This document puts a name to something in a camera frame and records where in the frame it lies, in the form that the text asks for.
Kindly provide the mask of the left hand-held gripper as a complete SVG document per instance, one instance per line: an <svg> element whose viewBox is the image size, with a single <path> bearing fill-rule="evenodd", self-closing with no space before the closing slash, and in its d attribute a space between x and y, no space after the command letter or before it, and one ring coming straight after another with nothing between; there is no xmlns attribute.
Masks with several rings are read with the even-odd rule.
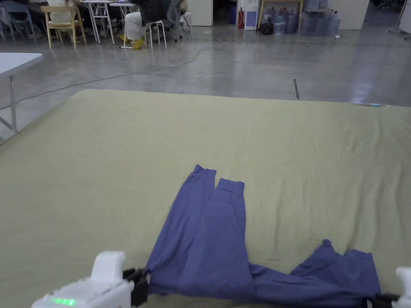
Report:
<svg viewBox="0 0 411 308"><path fill-rule="evenodd" d="M136 308L148 300L151 272L123 269L125 253L104 251L94 260L92 273L37 299L33 308Z"/></svg>

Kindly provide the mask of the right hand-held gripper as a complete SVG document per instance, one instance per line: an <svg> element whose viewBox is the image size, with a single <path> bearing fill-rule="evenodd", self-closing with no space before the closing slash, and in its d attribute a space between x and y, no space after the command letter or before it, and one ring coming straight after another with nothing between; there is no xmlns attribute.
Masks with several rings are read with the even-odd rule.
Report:
<svg viewBox="0 0 411 308"><path fill-rule="evenodd" d="M403 294L383 293L367 299L367 308L410 308L411 307L411 268L399 267L396 274L403 287Z"/></svg>

